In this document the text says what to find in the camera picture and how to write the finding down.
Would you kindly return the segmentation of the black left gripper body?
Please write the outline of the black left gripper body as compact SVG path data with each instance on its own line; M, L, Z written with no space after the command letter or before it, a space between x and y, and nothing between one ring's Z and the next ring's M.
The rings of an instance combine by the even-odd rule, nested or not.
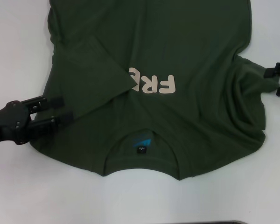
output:
M11 101L0 110L0 142L28 143L27 126L31 121L29 109L20 101Z

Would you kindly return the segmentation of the dark green FREE! t-shirt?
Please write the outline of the dark green FREE! t-shirt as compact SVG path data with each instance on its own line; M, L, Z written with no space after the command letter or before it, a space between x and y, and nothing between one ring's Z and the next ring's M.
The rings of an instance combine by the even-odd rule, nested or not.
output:
M49 0L54 46L44 96L73 113L40 153L106 176L143 168L177 180L221 168L264 141L261 94L278 79L240 56L250 0Z

